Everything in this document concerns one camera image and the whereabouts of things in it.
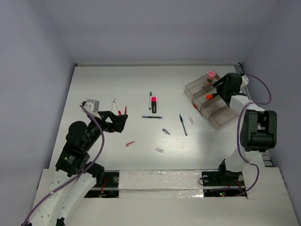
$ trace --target white table surface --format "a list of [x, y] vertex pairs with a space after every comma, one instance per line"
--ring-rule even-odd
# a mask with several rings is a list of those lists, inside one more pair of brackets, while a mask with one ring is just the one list
[[[184, 94], [185, 85], [215, 70], [220, 76], [235, 72], [233, 66], [117, 66], [76, 67], [58, 131], [50, 168], [54, 168], [66, 142], [68, 127], [75, 121], [89, 123], [79, 103], [100, 101], [100, 111], [110, 111], [117, 99], [120, 110], [127, 106], [128, 120], [122, 133], [105, 133], [105, 145], [97, 163], [106, 170], [197, 170], [216, 169], [236, 147], [237, 120], [215, 130], [194, 109]], [[149, 92], [157, 97], [156, 116], [148, 110]], [[179, 119], [182, 115], [188, 136]], [[189, 117], [194, 120], [191, 125]], [[171, 135], [162, 132], [166, 129]], [[126, 143], [135, 141], [129, 147]], [[89, 151], [92, 160], [101, 145]], [[156, 147], [164, 149], [156, 152]]]

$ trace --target clear plastic organizer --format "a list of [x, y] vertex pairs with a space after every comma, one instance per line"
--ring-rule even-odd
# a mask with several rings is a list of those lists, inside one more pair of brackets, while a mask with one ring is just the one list
[[[185, 86], [184, 93], [186, 94], [186, 96], [188, 96], [188, 98], [190, 100], [192, 100], [193, 95], [195, 95], [196, 93], [198, 93], [199, 91], [201, 91], [203, 89], [205, 89], [205, 90], [213, 89], [213, 86], [204, 88], [204, 84], [206, 84], [206, 82], [207, 82], [207, 77], [208, 77], [208, 74], [202, 76], [201, 78], [199, 78]], [[220, 76], [216, 73], [216, 76], [213, 79], [213, 83], [218, 81], [219, 79], [220, 79]]]
[[[206, 99], [208, 94], [216, 93], [212, 85], [204, 88], [207, 76], [208, 74], [186, 85], [184, 93], [197, 106], [201, 115], [208, 119], [215, 129], [219, 129], [234, 120], [238, 113], [229, 108], [220, 96], [216, 96], [211, 100]], [[220, 76], [216, 75], [213, 83], [219, 79]]]

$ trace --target white wall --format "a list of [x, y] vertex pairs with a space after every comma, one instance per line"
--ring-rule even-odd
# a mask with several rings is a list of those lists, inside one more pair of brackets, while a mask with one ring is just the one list
[[[269, 153], [281, 170], [293, 207], [301, 222], [301, 1], [281, 1], [270, 22], [244, 61], [245, 73], [262, 78], [273, 100], [266, 109], [278, 115], [277, 145]], [[251, 96], [267, 99], [267, 92], [251, 80]]]
[[44, 0], [77, 63], [237, 63], [278, 0]]
[[0, 7], [0, 224], [21, 225], [49, 166], [74, 63], [44, 4]]

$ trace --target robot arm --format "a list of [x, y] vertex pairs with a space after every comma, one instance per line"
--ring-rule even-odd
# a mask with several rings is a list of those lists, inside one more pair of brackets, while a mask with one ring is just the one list
[[276, 145], [277, 114], [264, 110], [240, 93], [241, 84], [242, 76], [236, 73], [228, 73], [213, 84], [225, 103], [240, 114], [239, 120], [243, 119], [243, 123], [238, 128], [240, 151], [236, 149], [224, 159], [218, 172], [210, 176], [204, 172], [203, 177], [208, 177], [207, 182], [203, 181], [205, 186], [210, 186], [212, 181], [214, 186], [228, 186], [242, 175], [243, 167], [256, 156], [256, 152], [265, 152]]
[[[101, 135], [98, 126], [109, 133], [121, 133], [127, 115], [114, 115], [109, 111], [98, 112], [95, 110], [95, 105], [97, 105], [97, 101], [93, 100], [82, 103], [82, 109], [84, 112], [88, 112], [91, 122], [86, 125], [82, 121], [77, 121], [69, 127], [66, 136], [67, 142], [55, 165], [56, 172], [49, 188], [49, 194], [43, 199], [35, 216], [23, 223], [22, 226], [65, 226], [65, 222], [85, 194], [96, 183], [103, 182], [104, 167], [96, 163], [91, 167], [90, 163], [86, 164], [90, 158], [88, 151]], [[112, 122], [106, 122], [107, 118], [110, 118]]]

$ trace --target pen cap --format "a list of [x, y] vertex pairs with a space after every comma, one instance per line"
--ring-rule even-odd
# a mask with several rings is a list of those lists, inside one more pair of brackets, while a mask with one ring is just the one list
[[208, 79], [213, 80], [216, 76], [216, 73], [214, 71], [210, 71], [208, 73]]

